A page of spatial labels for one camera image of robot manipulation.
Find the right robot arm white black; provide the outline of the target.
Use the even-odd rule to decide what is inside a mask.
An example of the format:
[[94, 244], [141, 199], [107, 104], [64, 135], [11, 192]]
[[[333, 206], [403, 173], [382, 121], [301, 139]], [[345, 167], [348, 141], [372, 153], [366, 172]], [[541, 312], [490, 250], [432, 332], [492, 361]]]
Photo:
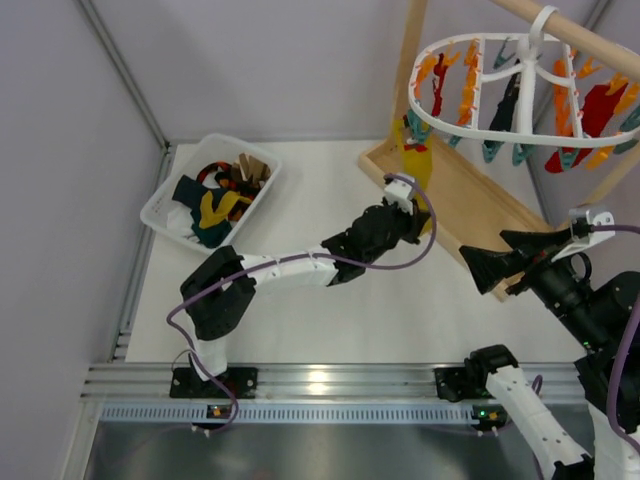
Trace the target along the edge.
[[460, 249], [480, 293], [514, 278], [508, 294], [532, 294], [566, 334], [593, 427], [591, 450], [543, 404], [508, 347], [480, 348], [464, 361], [472, 385], [506, 410], [544, 479], [639, 476], [639, 274], [622, 271], [595, 288], [586, 253], [597, 240], [638, 231], [632, 225], [579, 220], [549, 233], [504, 230], [506, 251]]

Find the navy patterned sock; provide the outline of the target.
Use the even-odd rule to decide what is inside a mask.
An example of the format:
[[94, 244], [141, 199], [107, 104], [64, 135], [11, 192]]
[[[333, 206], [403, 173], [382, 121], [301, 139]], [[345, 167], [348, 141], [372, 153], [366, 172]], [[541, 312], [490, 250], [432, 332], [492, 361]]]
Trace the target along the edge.
[[194, 210], [200, 208], [201, 200], [207, 192], [208, 189], [201, 183], [182, 175], [176, 184], [171, 199]]

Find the mustard yellow sock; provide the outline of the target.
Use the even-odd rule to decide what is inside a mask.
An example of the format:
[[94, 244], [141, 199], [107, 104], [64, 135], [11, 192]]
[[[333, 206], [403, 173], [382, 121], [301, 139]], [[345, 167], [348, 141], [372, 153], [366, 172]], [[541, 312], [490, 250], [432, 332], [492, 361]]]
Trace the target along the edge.
[[426, 191], [433, 171], [431, 127], [409, 112], [394, 121], [393, 132], [402, 171]]
[[232, 191], [225, 191], [219, 199], [216, 199], [216, 192], [221, 192], [221, 189], [209, 190], [201, 200], [201, 218], [198, 225], [203, 229], [228, 220], [228, 214], [237, 200], [249, 202], [247, 198], [240, 197]]

